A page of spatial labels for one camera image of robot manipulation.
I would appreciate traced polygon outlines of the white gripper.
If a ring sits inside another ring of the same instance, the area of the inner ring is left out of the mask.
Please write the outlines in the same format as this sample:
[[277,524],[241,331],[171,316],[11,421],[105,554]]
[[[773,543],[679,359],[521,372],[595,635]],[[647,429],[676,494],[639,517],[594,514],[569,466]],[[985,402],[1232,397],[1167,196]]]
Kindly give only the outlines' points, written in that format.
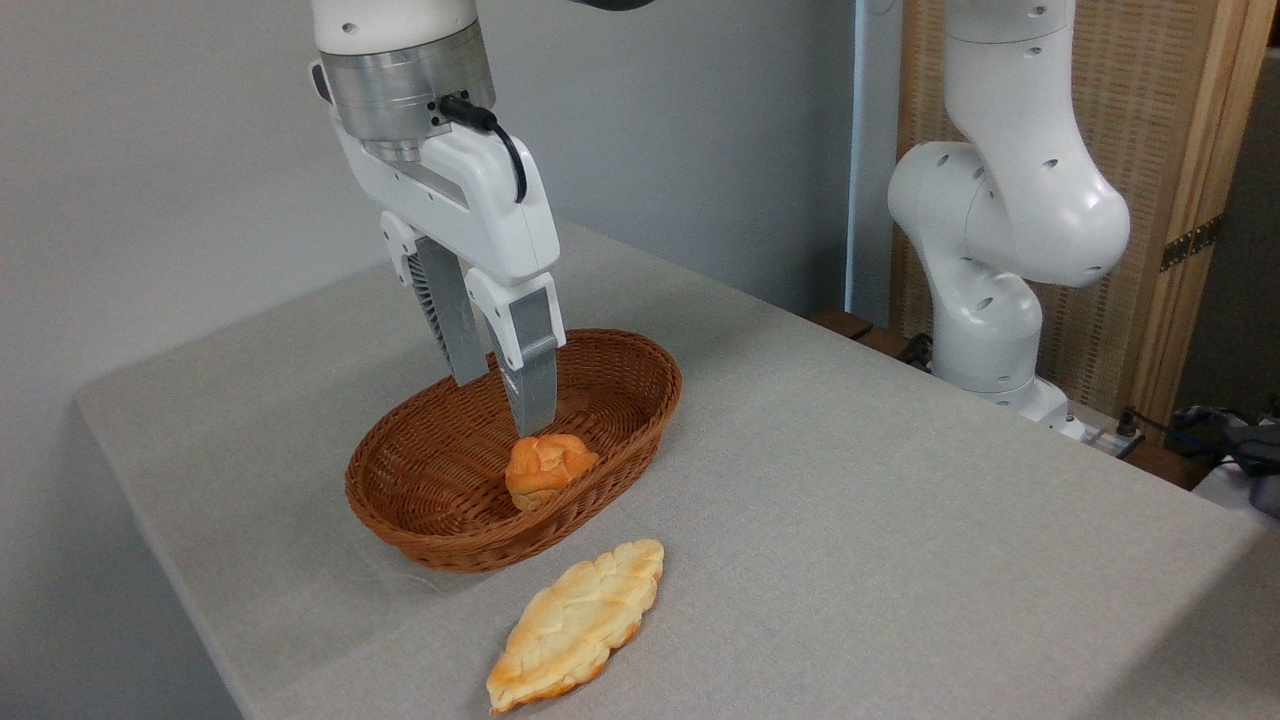
[[[516,202],[508,150],[493,135],[454,126],[426,138],[419,161],[387,163],[348,135],[339,117],[333,126],[364,192],[387,210],[380,228],[390,260],[415,292],[454,383],[467,386],[489,370],[470,296],[490,328],[518,437],[545,429],[556,418],[556,352],[566,333],[547,273],[561,247],[530,151],[515,143],[527,176],[525,199]],[[456,255],[484,272],[463,277]]]

